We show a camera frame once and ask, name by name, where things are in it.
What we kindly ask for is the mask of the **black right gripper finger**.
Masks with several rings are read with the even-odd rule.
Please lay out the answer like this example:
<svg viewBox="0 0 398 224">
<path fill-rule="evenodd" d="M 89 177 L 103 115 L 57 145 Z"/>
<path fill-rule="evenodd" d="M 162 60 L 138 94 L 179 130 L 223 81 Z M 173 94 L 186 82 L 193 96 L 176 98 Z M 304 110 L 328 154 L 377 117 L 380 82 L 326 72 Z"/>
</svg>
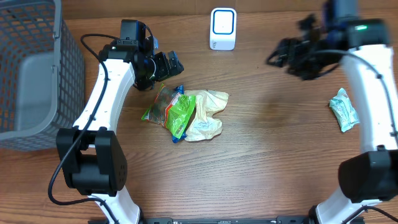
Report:
<svg viewBox="0 0 398 224">
<path fill-rule="evenodd" d="M 289 54 L 287 52 L 274 51 L 266 59 L 266 64 L 275 67 L 284 67 L 288 64 Z"/>
<path fill-rule="evenodd" d="M 275 50 L 273 51 L 273 53 L 271 53 L 270 57 L 284 57 L 285 55 L 288 54 L 289 51 L 289 39 L 282 39 L 277 47 L 275 48 Z"/>
</svg>

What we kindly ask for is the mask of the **green clear snack packet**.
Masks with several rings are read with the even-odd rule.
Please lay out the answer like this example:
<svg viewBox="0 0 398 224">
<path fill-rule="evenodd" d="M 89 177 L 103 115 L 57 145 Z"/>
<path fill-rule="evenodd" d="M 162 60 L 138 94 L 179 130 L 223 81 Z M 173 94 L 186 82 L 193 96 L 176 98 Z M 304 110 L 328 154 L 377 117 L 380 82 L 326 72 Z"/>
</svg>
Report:
<svg viewBox="0 0 398 224">
<path fill-rule="evenodd" d="M 187 96 L 161 85 L 154 103 L 142 115 L 141 120 L 159 124 L 172 136 L 180 138 L 188 127 L 195 109 L 196 98 Z"/>
</svg>

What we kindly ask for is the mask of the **mint green snack packet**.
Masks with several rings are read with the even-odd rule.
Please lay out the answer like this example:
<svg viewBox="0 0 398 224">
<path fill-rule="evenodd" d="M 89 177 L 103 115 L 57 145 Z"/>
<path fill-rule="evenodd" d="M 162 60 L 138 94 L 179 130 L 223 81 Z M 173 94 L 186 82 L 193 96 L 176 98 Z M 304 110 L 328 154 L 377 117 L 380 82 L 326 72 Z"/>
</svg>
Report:
<svg viewBox="0 0 398 224">
<path fill-rule="evenodd" d="M 337 95 L 329 101 L 329 107 L 335 114 L 343 133 L 350 130 L 355 124 L 359 124 L 358 114 L 344 88 L 340 88 Z"/>
</svg>

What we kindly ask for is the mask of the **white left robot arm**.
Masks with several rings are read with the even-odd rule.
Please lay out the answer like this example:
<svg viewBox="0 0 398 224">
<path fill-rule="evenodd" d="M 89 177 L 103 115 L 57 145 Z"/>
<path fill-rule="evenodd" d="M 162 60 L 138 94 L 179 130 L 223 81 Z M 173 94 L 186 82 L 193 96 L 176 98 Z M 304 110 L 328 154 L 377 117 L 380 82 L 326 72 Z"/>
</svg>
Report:
<svg viewBox="0 0 398 224">
<path fill-rule="evenodd" d="M 62 173 L 67 186 L 83 199 L 68 205 L 95 202 L 105 223 L 145 223 L 142 210 L 126 188 L 127 160 L 116 137 L 119 116 L 131 87 L 152 88 L 183 72 L 175 52 L 156 52 L 157 39 L 143 22 L 124 19 L 119 37 L 94 57 L 99 61 L 98 78 L 82 114 L 71 128 L 59 129 L 56 146 L 60 163 L 50 179 L 49 199 L 55 179 Z"/>
</svg>

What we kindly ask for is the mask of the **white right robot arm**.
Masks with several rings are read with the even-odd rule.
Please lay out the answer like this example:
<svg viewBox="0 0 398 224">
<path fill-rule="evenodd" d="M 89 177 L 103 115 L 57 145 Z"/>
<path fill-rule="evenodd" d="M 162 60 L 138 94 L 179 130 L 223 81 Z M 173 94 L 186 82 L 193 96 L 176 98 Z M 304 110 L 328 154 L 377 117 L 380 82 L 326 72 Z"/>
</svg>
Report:
<svg viewBox="0 0 398 224">
<path fill-rule="evenodd" d="M 299 21 L 302 36 L 279 42 L 268 65 L 314 80 L 341 67 L 354 95 L 361 152 L 340 164 L 339 186 L 304 223 L 362 223 L 361 214 L 397 196 L 397 88 L 394 51 L 382 19 L 363 19 L 356 1 L 327 0 L 323 21 Z"/>
</svg>

